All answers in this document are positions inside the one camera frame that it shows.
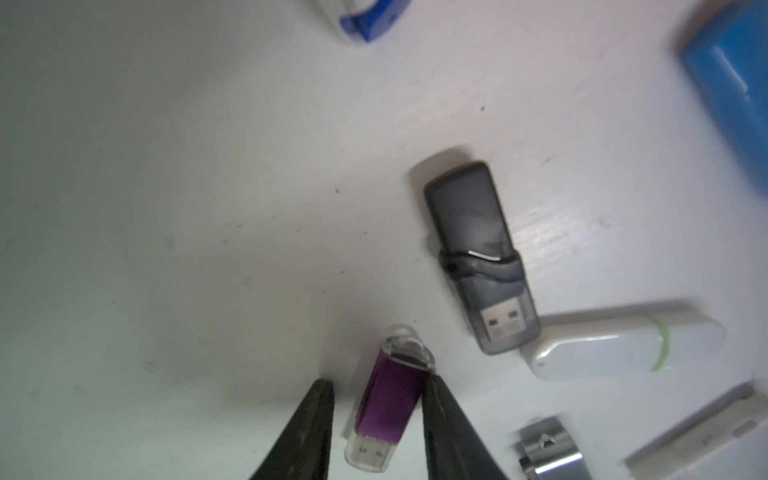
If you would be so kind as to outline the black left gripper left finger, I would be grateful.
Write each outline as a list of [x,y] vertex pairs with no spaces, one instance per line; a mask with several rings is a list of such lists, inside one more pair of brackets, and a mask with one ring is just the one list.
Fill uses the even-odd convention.
[[335,406],[333,383],[317,379],[251,480],[326,480]]

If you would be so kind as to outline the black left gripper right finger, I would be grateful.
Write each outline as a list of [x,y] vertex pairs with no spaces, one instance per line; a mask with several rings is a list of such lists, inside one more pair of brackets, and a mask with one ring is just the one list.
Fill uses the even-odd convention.
[[505,480],[445,381],[436,374],[422,395],[429,480]]

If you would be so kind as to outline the purple usb drive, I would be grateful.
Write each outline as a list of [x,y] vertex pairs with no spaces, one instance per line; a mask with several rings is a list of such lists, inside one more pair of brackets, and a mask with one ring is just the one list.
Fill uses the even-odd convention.
[[348,436],[348,464],[387,469],[434,372],[434,356],[413,328],[397,327],[383,340]]

